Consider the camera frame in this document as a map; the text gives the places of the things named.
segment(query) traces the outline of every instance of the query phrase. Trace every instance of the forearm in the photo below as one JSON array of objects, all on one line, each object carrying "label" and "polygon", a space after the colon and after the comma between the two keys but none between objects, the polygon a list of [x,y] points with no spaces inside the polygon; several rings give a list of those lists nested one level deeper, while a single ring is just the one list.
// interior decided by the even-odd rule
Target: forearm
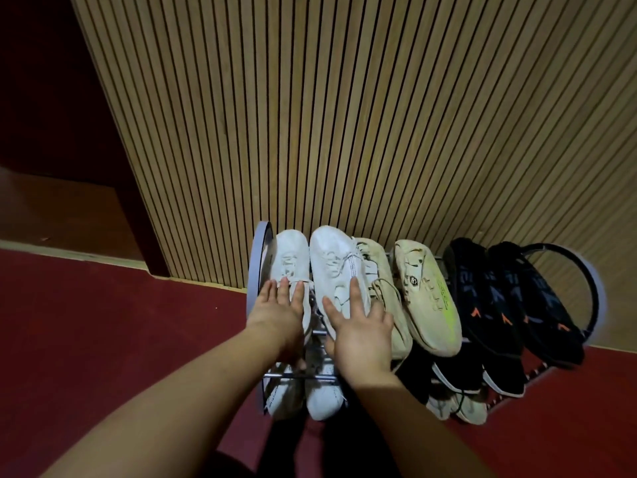
[{"label": "forearm", "polygon": [[355,392],[405,478],[492,476],[479,458],[387,372]]},{"label": "forearm", "polygon": [[277,353],[244,330],[117,409],[46,476],[192,475]]}]

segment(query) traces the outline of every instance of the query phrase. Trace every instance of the metal shoe rack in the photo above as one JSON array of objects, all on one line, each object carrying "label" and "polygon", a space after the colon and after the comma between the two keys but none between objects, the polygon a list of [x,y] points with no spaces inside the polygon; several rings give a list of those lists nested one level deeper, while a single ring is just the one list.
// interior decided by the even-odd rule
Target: metal shoe rack
[{"label": "metal shoe rack", "polygon": [[[246,317],[250,315],[250,312],[254,307],[262,283],[265,282],[269,277],[268,271],[270,268],[270,262],[272,257],[274,256],[275,251],[276,239],[275,235],[272,232],[272,225],[269,221],[259,222],[254,232],[254,239],[252,240],[252,248],[250,252],[250,266],[248,268],[248,289],[246,298]],[[598,322],[601,322],[606,315],[606,291],[604,289],[604,285],[602,284],[601,278],[595,270],[595,267],[587,262],[582,256],[560,245],[554,245],[552,243],[534,243],[532,245],[522,247],[522,252],[525,256],[530,256],[533,253],[544,251],[551,251],[561,254],[562,256],[573,262],[582,272],[584,278],[586,279],[586,282],[589,285],[589,289],[591,290],[591,299],[593,302],[593,312],[591,315],[591,320],[589,321],[587,327],[582,330],[582,337],[584,339],[584,342],[586,342],[593,334],[593,330],[598,325]],[[441,262],[442,258],[436,257],[436,260],[438,262]],[[310,292],[310,306],[312,307],[313,312],[318,312],[318,309],[315,305],[315,295],[313,291]],[[325,330],[313,330],[312,338],[314,340],[314,344],[312,345],[322,346],[320,339],[324,338],[326,335],[327,331]],[[552,369],[552,367],[546,362],[542,362],[536,369],[533,369],[526,375],[527,385],[530,385],[532,381],[545,374],[549,369]],[[264,374],[263,378],[315,379],[327,382],[338,381],[338,376],[336,375],[310,373],[268,372]],[[487,410],[489,410],[489,412],[493,411],[493,408],[506,401],[507,399],[510,398],[498,394],[498,397],[487,403]],[[263,380],[257,386],[257,406],[259,412],[266,412]]]}]

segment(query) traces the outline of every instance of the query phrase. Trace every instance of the wood slat panel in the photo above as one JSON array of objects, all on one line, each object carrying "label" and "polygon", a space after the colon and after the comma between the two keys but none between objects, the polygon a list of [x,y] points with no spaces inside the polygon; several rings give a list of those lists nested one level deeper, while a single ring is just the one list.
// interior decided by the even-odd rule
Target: wood slat panel
[{"label": "wood slat panel", "polygon": [[[174,276],[244,286],[262,219],[553,241],[599,265],[624,346],[636,2],[74,0]],[[536,260],[585,314],[577,273]]]}]

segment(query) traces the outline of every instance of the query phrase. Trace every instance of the person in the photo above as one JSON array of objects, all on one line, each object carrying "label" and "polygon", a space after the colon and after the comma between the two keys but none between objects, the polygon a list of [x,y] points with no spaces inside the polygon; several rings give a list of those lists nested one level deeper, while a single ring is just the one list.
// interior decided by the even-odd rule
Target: person
[{"label": "person", "polygon": [[[245,329],[114,411],[43,476],[190,477],[197,475],[240,405],[275,362],[304,369],[303,284],[267,281]],[[365,315],[357,279],[346,319],[323,305],[336,339],[327,353],[380,429],[404,477],[491,476],[490,470],[390,371],[392,315],[375,301]]]}]

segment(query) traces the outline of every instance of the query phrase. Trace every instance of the red carpet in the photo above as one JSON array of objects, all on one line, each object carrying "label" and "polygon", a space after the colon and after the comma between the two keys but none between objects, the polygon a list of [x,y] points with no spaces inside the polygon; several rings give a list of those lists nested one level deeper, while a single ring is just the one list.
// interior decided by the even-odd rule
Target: red carpet
[{"label": "red carpet", "polygon": [[[245,296],[145,272],[0,250],[0,477],[33,477],[98,421],[243,328]],[[637,355],[589,349],[479,427],[451,423],[500,476],[635,476]],[[253,397],[220,450],[256,469]],[[308,421],[298,476],[320,476]]]}]

